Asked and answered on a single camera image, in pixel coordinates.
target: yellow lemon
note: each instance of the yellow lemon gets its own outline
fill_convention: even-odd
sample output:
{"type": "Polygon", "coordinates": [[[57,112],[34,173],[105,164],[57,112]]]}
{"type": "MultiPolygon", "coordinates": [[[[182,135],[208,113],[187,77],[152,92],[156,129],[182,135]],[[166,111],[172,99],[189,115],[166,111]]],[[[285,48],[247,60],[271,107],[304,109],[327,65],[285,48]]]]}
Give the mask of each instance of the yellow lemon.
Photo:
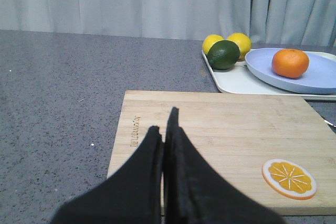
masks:
{"type": "Polygon", "coordinates": [[[202,45],[204,54],[207,55],[210,48],[214,45],[214,43],[220,40],[224,40],[224,38],[221,35],[210,34],[209,36],[207,36],[205,40],[203,41],[203,45],[202,45]]]}
{"type": "Polygon", "coordinates": [[[242,33],[234,33],[227,37],[227,40],[233,41],[237,44],[240,50],[239,61],[245,60],[245,55],[250,52],[252,47],[251,39],[242,33]]]}

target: granite countertop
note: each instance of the granite countertop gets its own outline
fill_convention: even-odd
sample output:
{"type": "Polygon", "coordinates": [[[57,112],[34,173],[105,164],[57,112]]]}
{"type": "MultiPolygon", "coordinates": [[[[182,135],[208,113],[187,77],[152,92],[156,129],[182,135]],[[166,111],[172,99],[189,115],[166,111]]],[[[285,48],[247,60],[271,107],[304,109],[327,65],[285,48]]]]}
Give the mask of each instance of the granite countertop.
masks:
{"type": "MultiPolygon", "coordinates": [[[[254,48],[271,46],[281,47],[254,48]]],[[[105,180],[126,90],[219,92],[201,47],[192,40],[0,30],[0,222],[47,223],[64,201],[105,180]]],[[[336,102],[308,103],[336,122],[336,102]]]]}

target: lime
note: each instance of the lime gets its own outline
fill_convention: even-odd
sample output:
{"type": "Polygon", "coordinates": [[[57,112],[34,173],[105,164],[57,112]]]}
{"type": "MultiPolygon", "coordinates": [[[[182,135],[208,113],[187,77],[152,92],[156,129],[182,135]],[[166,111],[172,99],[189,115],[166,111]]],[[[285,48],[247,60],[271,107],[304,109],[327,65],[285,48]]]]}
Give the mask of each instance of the lime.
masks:
{"type": "Polygon", "coordinates": [[[213,44],[220,40],[224,40],[224,38],[221,35],[210,34],[209,36],[207,36],[203,41],[202,45],[204,54],[207,55],[213,44]]]}
{"type": "Polygon", "coordinates": [[[220,40],[210,48],[208,62],[213,69],[226,70],[239,59],[239,47],[230,40],[220,40]]]}
{"type": "Polygon", "coordinates": [[[231,40],[237,44],[240,50],[239,61],[245,60],[245,56],[248,52],[250,52],[252,47],[251,39],[242,33],[234,33],[227,37],[227,40],[231,40]]]}

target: green lime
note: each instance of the green lime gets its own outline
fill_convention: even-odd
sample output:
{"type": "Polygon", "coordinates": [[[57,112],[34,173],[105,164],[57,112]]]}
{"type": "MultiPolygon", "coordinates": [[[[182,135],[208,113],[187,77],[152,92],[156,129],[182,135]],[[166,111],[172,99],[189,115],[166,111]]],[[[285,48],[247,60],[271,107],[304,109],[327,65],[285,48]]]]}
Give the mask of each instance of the green lime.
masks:
{"type": "Polygon", "coordinates": [[[240,51],[236,43],[230,40],[220,40],[210,48],[208,62],[213,69],[226,70],[239,59],[240,51]]]}

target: light blue plate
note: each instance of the light blue plate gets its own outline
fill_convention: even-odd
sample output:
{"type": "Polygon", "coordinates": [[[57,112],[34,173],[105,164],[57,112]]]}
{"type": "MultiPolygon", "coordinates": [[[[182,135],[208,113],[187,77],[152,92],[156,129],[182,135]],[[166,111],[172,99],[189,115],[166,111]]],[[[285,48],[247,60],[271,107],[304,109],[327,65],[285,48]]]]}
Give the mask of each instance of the light blue plate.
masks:
{"type": "Polygon", "coordinates": [[[282,77],[272,70],[272,58],[282,48],[261,48],[250,51],[246,57],[248,69],[258,79],[295,93],[336,93],[336,61],[306,52],[309,57],[308,70],[298,78],[282,77]]]}

